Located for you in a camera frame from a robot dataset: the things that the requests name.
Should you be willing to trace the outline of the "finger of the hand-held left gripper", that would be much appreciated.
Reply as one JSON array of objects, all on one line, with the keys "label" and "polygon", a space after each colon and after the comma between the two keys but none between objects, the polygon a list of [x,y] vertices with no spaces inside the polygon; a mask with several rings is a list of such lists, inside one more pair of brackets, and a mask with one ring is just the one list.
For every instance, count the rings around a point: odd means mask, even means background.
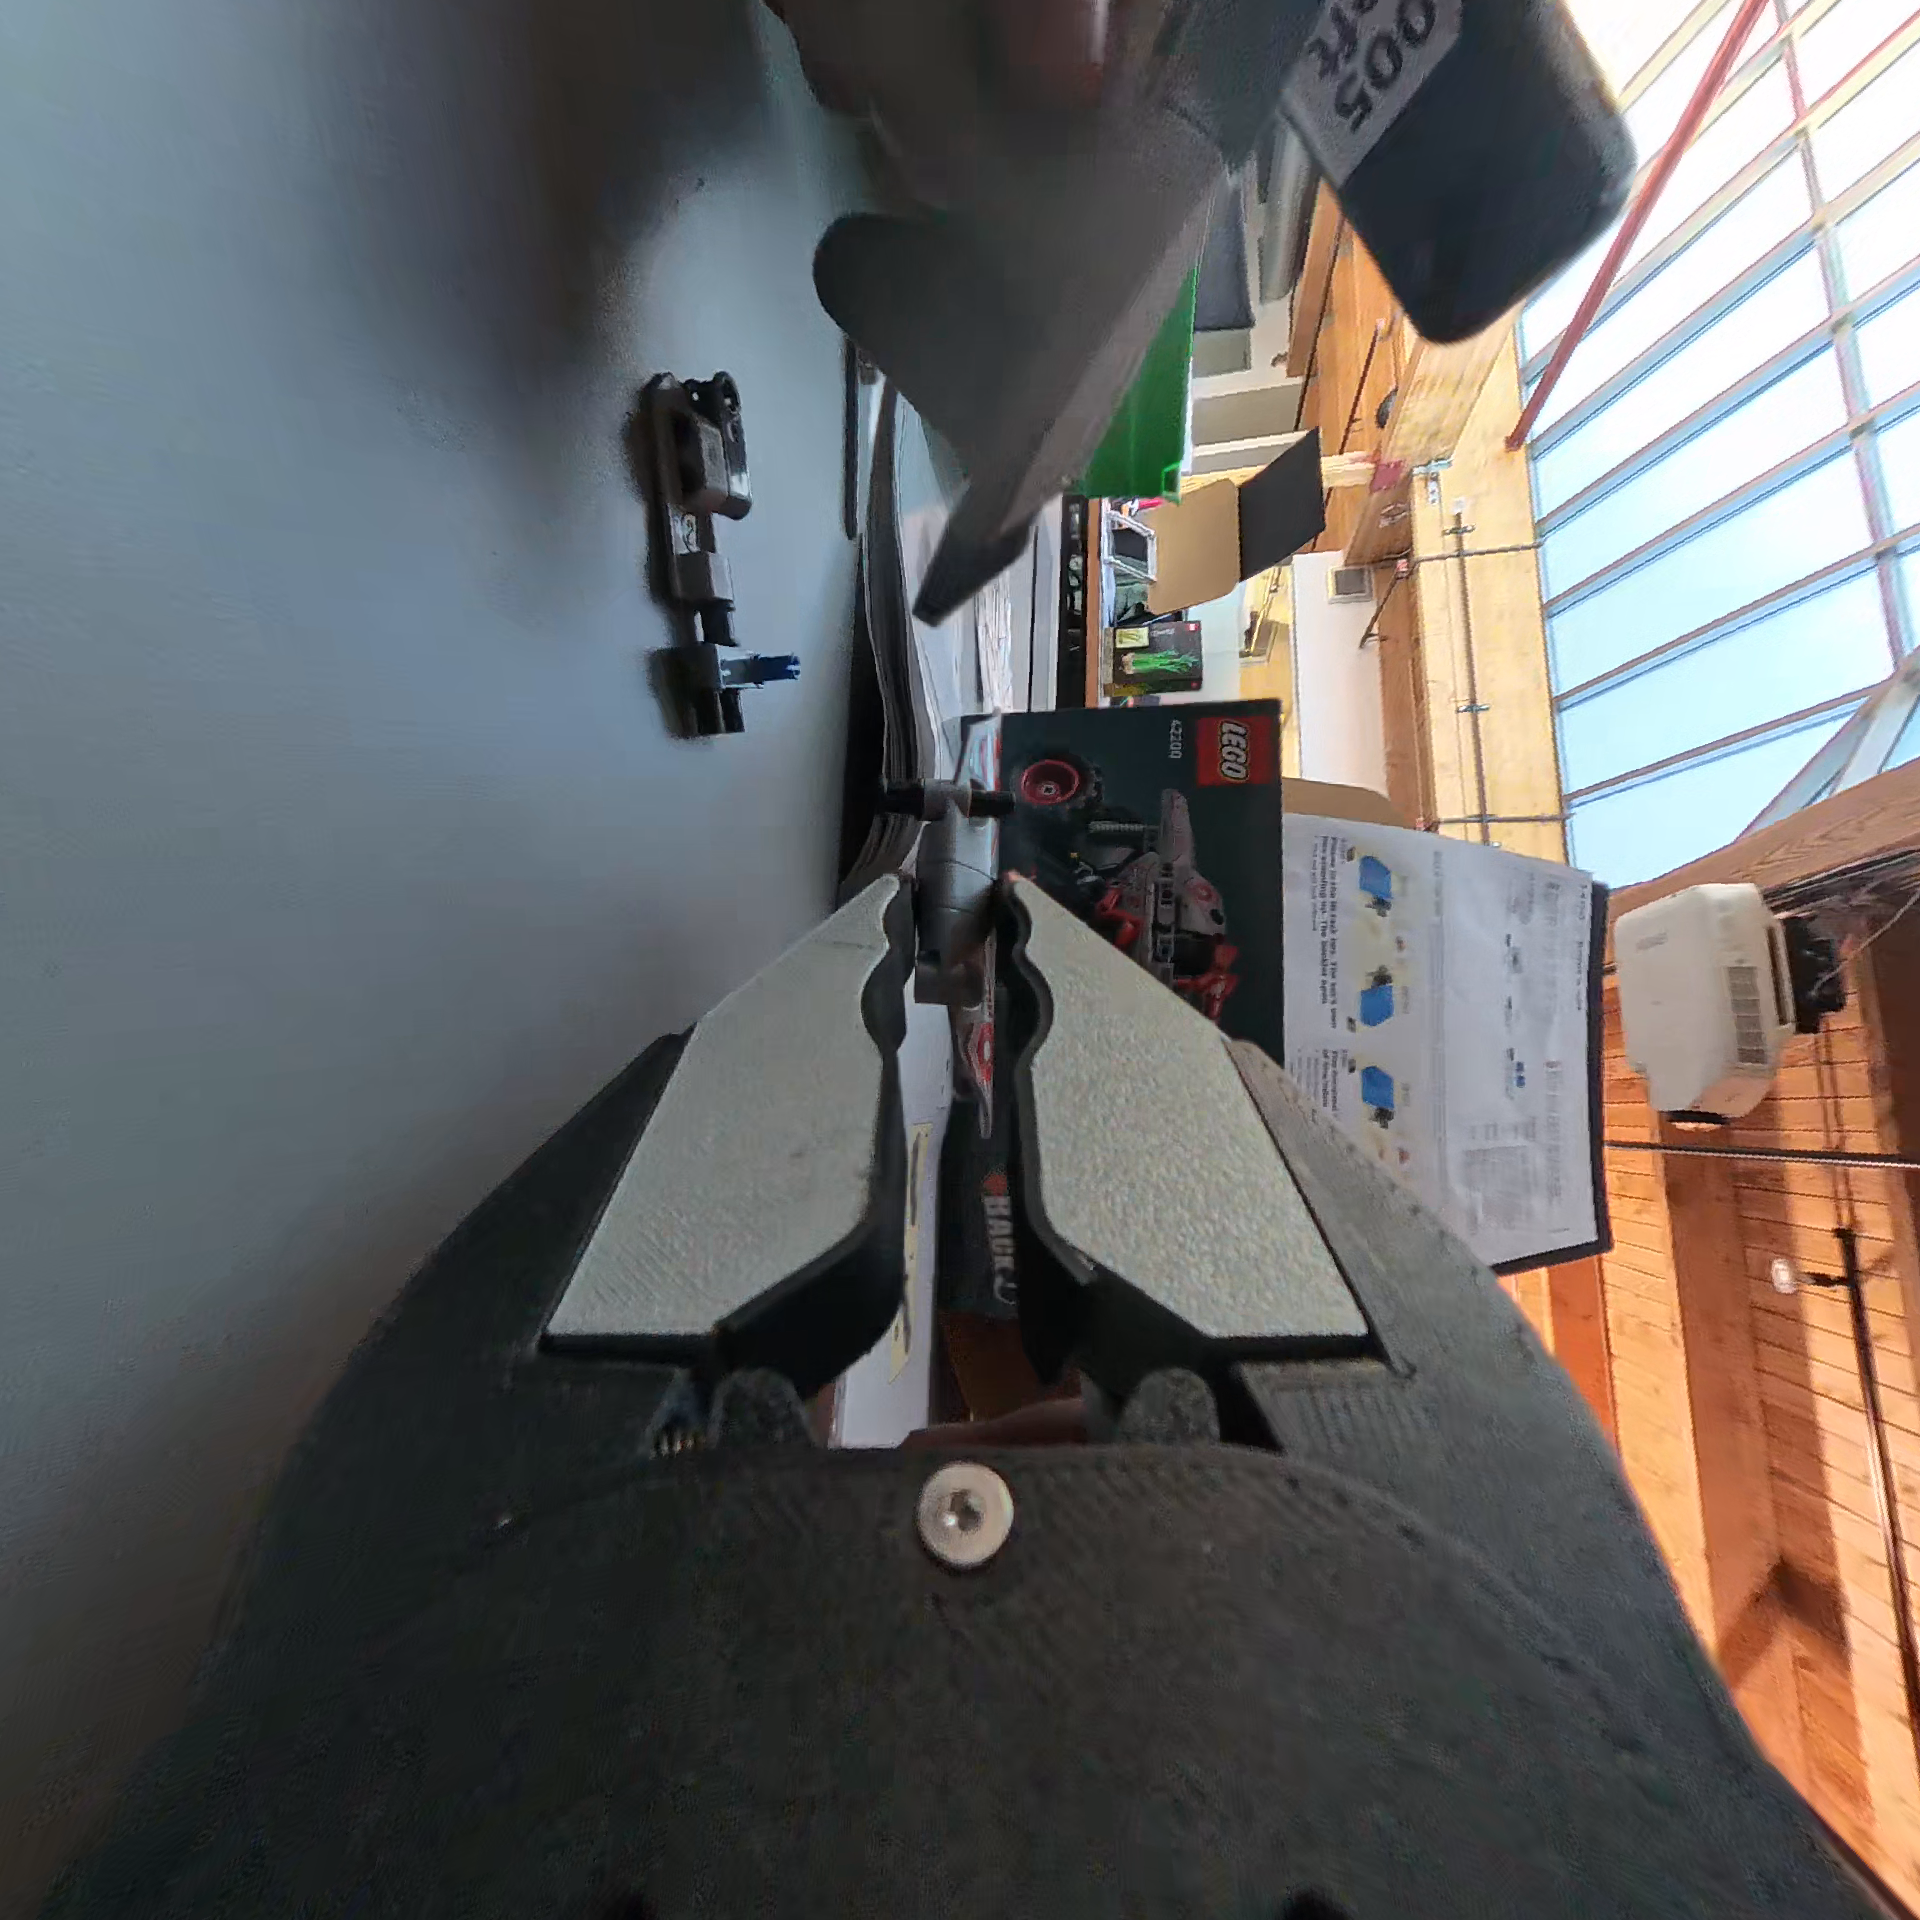
[{"label": "finger of the hand-held left gripper", "polygon": [[963,480],[920,620],[943,622],[1013,565],[1082,475],[1196,266],[1218,189],[1211,151],[1029,155],[946,211],[828,229],[823,310]]}]

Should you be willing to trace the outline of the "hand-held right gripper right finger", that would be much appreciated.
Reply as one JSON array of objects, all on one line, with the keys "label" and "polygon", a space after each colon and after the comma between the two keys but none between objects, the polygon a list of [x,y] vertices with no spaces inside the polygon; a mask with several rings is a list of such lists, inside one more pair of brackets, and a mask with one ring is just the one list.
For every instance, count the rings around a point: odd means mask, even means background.
[{"label": "hand-held right gripper right finger", "polygon": [[999,906],[1019,1337],[1044,1378],[1365,1361],[1370,1319],[1230,1041],[1035,880]]}]

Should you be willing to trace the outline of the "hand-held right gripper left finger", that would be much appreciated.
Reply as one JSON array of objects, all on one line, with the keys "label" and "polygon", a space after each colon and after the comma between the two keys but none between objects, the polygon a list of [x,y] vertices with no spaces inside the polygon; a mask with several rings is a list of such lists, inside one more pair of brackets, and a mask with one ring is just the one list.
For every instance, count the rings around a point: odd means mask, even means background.
[{"label": "hand-held right gripper left finger", "polygon": [[880,877],[684,1039],[542,1347],[808,1401],[903,1292],[909,883]]}]

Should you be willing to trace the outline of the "grey Lego beam assembly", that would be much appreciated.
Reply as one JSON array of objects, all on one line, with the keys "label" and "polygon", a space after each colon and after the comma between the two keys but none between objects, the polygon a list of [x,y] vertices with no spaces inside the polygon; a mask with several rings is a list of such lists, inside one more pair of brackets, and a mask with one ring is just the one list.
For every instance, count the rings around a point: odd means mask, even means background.
[{"label": "grey Lego beam assembly", "polygon": [[745,694],[793,685],[793,653],[741,645],[726,527],[753,508],[741,395],[729,372],[652,376],[637,395],[641,493],[652,514],[652,584],[673,624],[667,693],[695,741],[745,731]]},{"label": "grey Lego beam assembly", "polygon": [[922,826],[914,854],[915,1003],[979,1007],[996,925],[998,822],[1013,815],[1013,797],[978,781],[890,781],[877,809]]}]

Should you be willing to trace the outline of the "dark lego set box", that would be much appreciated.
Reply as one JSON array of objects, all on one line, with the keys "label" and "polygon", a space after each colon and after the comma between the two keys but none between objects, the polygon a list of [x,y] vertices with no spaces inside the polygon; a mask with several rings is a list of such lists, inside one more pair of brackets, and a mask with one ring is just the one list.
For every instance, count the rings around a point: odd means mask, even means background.
[{"label": "dark lego set box", "polygon": [[[994,873],[1071,919],[1228,1039],[1284,1057],[1281,709],[1273,701],[969,717],[956,774],[1013,810]],[[996,1086],[996,962],[952,1017],[940,1156],[931,1407],[940,1422],[1018,1415],[1044,1387],[1018,1325],[1012,1118]]]}]

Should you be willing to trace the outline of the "lego instruction booklet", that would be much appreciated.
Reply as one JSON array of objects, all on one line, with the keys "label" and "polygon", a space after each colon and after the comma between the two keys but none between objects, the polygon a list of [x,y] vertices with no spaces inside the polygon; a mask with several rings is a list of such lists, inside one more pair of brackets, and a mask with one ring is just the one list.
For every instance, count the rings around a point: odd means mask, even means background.
[{"label": "lego instruction booklet", "polygon": [[[943,781],[974,706],[969,643],[914,620],[924,549],[946,490],[922,423],[870,359],[842,344],[842,530],[853,545],[853,610],[836,901],[876,878],[912,880],[922,822],[885,788]],[[940,1172],[953,1104],[947,1010],[906,998],[897,1054],[906,1146],[903,1294],[888,1328],[834,1391],[830,1440],[881,1451],[940,1410]]]}]

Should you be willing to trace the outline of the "person's left hand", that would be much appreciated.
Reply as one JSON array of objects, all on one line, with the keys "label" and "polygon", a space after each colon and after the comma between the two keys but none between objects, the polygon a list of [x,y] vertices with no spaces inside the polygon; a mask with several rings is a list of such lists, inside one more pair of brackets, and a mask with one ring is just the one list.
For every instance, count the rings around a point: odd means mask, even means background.
[{"label": "person's left hand", "polygon": [[1098,100],[1111,3],[767,3],[815,96],[836,113],[906,100],[920,85],[1076,110]]}]

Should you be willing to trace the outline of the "red pipe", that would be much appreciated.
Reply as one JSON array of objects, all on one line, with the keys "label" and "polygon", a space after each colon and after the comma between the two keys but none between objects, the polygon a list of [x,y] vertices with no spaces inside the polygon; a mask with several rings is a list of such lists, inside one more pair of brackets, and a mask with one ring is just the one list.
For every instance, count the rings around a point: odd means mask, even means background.
[{"label": "red pipe", "polygon": [[1775,18],[1778,9],[1771,3],[1733,5],[1725,30],[1702,66],[1695,85],[1691,85],[1691,93],[1684,108],[1680,108],[1667,138],[1636,183],[1619,225],[1608,239],[1590,282],[1571,309],[1568,322],[1553,339],[1548,359],[1538,369],[1538,376],[1525,386],[1519,413],[1501,440],[1505,453],[1515,455],[1525,449],[1580,346],[1613,299],[1627,258],[1634,254],[1658,207],[1667,196],[1670,183],[1686,163],[1690,148],[1702,136],[1704,128],[1714,123],[1721,93],[1739,72],[1742,64],[1752,58],[1755,34],[1766,23],[1773,23]]}]

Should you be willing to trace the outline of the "green plastic bin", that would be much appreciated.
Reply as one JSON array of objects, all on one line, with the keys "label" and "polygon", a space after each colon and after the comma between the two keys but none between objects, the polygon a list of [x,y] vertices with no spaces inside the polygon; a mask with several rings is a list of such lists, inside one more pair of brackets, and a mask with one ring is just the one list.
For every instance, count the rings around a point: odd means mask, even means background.
[{"label": "green plastic bin", "polygon": [[1183,485],[1189,429],[1197,266],[1191,264],[1139,370],[1076,478],[1089,500],[1176,500]]}]

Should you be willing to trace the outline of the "open cardboard box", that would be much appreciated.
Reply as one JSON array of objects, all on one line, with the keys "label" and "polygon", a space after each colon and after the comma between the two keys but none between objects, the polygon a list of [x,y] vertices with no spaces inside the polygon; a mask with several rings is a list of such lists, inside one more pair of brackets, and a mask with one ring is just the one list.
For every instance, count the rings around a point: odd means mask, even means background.
[{"label": "open cardboard box", "polygon": [[1322,460],[1319,433],[1308,429],[1252,478],[1215,478],[1153,508],[1147,613],[1203,609],[1319,540],[1329,493]]}]

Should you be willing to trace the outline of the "printed instruction poster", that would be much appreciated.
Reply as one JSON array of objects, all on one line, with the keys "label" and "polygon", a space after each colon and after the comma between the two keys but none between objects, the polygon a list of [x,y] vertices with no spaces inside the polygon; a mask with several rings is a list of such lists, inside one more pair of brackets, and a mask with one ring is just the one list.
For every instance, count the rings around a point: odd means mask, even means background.
[{"label": "printed instruction poster", "polygon": [[1496,1275],[1605,1254],[1610,893],[1492,844],[1281,822],[1284,1059]]}]

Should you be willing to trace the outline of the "small green print box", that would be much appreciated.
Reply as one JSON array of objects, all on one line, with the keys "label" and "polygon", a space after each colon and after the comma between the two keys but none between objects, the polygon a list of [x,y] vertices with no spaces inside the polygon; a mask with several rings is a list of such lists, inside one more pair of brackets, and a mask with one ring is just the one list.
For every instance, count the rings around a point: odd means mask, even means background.
[{"label": "small green print box", "polygon": [[1106,701],[1146,703],[1183,699],[1203,688],[1203,630],[1187,619],[1119,624],[1102,640]]}]

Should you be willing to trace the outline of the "large grid window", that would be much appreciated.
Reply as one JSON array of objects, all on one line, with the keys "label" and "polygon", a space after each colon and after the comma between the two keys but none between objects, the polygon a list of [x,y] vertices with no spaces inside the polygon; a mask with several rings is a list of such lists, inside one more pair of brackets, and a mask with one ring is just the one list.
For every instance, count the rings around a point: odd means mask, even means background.
[{"label": "large grid window", "polygon": [[1575,5],[1652,180],[1517,322],[1575,867],[1625,889],[1916,764],[1918,7]]}]

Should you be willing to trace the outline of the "white projector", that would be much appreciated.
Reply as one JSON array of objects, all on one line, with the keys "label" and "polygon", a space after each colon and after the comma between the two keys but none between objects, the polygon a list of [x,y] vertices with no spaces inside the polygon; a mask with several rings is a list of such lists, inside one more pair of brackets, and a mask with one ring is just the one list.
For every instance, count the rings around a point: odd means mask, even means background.
[{"label": "white projector", "polygon": [[1841,948],[1747,880],[1691,885],[1615,919],[1627,1068],[1656,1117],[1724,1128],[1773,1090],[1790,1047],[1847,1009]]}]

